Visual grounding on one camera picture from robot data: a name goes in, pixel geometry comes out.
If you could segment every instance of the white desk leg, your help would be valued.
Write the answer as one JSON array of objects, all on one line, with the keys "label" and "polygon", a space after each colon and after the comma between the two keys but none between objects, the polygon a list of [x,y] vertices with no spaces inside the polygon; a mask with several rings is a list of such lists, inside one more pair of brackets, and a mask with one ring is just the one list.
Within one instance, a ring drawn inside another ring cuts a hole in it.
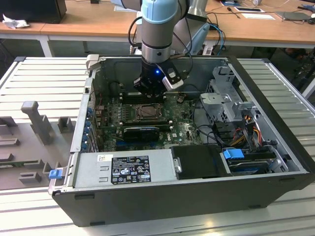
[{"label": "white desk leg", "polygon": [[41,48],[43,49],[44,55],[47,58],[52,58],[55,56],[54,51],[52,50],[51,46],[49,45],[48,36],[42,35],[39,39]]}]

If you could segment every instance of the blue cable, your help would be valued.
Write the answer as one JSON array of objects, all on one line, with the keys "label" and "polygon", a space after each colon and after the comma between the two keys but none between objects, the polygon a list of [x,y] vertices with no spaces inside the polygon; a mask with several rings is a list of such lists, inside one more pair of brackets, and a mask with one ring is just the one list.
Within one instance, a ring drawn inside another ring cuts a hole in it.
[{"label": "blue cable", "polygon": [[218,28],[218,27],[216,27],[215,25],[212,25],[212,24],[210,24],[213,28],[215,28],[218,32],[219,32],[219,34],[220,34],[220,37],[221,37],[221,46],[220,46],[220,50],[219,50],[219,52],[218,52],[218,55],[220,54],[220,52],[221,52],[221,49],[222,49],[222,47],[223,47],[223,35],[222,35],[222,32],[221,32],[221,30]]}]

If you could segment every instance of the tissue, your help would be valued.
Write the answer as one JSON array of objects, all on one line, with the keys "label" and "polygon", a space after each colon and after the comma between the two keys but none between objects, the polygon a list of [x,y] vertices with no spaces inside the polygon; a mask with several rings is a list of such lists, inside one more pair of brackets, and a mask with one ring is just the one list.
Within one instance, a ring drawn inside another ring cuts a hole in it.
[{"label": "tissue", "polygon": [[30,26],[30,25],[28,25],[28,23],[25,20],[13,20],[13,19],[6,17],[4,14],[3,14],[2,23],[4,23],[6,26],[8,26],[11,29],[23,28],[23,27]]}]

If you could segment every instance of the warning label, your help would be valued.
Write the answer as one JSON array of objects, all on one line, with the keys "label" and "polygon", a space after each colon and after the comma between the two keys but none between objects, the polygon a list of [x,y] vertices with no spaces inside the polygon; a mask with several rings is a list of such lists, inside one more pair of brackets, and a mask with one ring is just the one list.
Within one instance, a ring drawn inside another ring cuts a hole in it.
[{"label": "warning label", "polygon": [[112,158],[112,184],[151,182],[148,156]]}]

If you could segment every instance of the floor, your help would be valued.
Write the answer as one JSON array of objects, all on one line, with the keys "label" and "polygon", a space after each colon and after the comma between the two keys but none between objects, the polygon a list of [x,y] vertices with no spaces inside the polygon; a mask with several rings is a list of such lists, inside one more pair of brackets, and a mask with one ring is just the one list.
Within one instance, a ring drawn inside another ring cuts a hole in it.
[{"label": "floor", "polygon": [[[8,51],[13,55],[27,57],[43,57],[41,46],[37,40],[20,40],[7,39],[3,40],[3,44]],[[56,57],[86,57],[84,53],[83,43],[79,41],[51,41],[52,48]],[[89,54],[100,54],[105,56],[124,56],[129,55],[129,44],[122,42],[88,42]],[[6,68],[13,61],[12,56],[3,48],[0,47],[0,76],[2,76]],[[227,46],[226,51],[221,55],[234,55],[238,58],[250,58],[253,47],[237,47]],[[277,49],[271,58],[271,62],[277,67],[283,75],[290,81],[293,79],[299,62],[290,58],[281,49]]]}]

